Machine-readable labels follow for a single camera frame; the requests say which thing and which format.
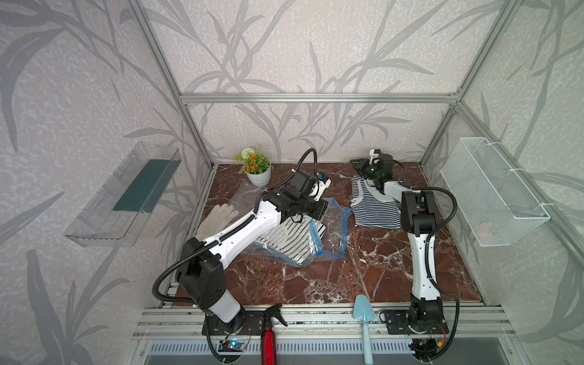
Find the blue striped tank top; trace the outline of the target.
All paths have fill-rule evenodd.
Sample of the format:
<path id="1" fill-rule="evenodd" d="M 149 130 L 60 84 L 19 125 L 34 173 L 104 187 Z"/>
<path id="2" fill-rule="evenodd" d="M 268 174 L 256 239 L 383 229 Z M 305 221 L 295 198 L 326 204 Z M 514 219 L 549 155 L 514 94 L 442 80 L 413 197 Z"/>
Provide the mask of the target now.
<path id="1" fill-rule="evenodd" d="M 351 179 L 351 210 L 356 225 L 400 230 L 400 210 L 394 198 L 380 193 L 361 176 Z"/>

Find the clear vacuum bag blue zipper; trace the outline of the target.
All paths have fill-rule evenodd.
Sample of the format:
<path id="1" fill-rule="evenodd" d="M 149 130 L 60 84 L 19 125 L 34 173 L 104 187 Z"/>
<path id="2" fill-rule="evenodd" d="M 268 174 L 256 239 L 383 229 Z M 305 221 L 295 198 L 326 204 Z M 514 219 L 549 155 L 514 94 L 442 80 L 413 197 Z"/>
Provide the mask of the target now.
<path id="1" fill-rule="evenodd" d="M 348 246 L 351 209 L 328 198 L 320 221 L 308 216 L 292 217 L 261 235 L 243 255 L 303 268 L 313 262 L 343 259 Z"/>

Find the black striped garment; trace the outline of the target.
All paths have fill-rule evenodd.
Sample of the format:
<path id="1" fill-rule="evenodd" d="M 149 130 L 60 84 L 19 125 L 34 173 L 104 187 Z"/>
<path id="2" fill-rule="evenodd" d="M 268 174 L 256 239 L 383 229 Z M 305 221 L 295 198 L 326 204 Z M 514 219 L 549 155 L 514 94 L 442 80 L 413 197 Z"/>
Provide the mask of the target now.
<path id="1" fill-rule="evenodd" d="M 294 222 L 289 218 L 258 238 L 251 246 L 251 253 L 288 266 L 306 267 L 323 254 L 322 238 L 326 231 L 319 221 Z"/>

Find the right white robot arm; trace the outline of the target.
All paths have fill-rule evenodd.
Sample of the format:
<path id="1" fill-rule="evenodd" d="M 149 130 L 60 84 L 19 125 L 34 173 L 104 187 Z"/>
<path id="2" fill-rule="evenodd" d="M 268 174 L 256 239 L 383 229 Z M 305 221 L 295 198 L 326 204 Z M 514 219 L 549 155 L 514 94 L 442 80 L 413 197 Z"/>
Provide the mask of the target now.
<path id="1" fill-rule="evenodd" d="M 368 158 L 350 160 L 351 166 L 363 179 L 372 197 L 380 202 L 398 202 L 401 206 L 401 229 L 408 235 L 412 250 L 414 284 L 408 320 L 411 326 L 430 322 L 445 322 L 442 296 L 447 295 L 459 305 L 456 294 L 448 293 L 436 282 L 434 244 L 436 234 L 456 215 L 459 205 L 450 191 L 434 186 L 407 187 L 393 177 L 397 163 L 391 155 L 379 149 L 370 151 Z M 439 222 L 435 193 L 450 198 L 452 210 Z"/>

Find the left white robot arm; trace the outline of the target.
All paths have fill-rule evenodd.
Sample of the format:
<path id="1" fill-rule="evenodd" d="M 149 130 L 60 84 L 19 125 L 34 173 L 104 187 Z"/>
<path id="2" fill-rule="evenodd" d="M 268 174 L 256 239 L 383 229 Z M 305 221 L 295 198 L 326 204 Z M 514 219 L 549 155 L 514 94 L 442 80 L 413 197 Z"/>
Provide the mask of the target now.
<path id="1" fill-rule="evenodd" d="M 231 226 L 202 241 L 188 240 L 181 259 L 153 283 L 153 296 L 164 302 L 196 305 L 223 324 L 240 327 L 245 310 L 227 289 L 225 270 L 257 238 L 290 217 L 321 219 L 328 206 L 322 194 L 330 185 L 325 174 L 295 170 L 281 185 L 262 192 L 253 209 Z"/>

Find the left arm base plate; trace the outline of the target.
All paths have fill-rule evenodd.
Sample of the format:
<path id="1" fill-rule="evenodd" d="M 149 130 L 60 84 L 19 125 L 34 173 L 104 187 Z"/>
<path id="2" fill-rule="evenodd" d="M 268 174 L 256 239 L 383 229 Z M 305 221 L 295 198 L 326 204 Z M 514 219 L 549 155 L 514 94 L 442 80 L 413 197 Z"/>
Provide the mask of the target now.
<path id="1" fill-rule="evenodd" d="M 263 329 L 263 310 L 242 308 L 229 322 L 223 322 L 216 315 L 207 315 L 202 328 L 203 335 L 261 335 Z"/>

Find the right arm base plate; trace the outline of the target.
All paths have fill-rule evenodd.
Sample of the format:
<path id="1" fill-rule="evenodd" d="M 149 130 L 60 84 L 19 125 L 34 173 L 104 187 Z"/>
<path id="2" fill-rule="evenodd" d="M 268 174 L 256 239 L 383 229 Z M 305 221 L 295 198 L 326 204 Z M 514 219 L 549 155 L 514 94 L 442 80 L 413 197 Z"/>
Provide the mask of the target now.
<path id="1" fill-rule="evenodd" d="M 444 318 L 433 319 L 428 316 L 410 314 L 409 310 L 385 309 L 379 319 L 390 335 L 446 335 L 450 333 Z"/>

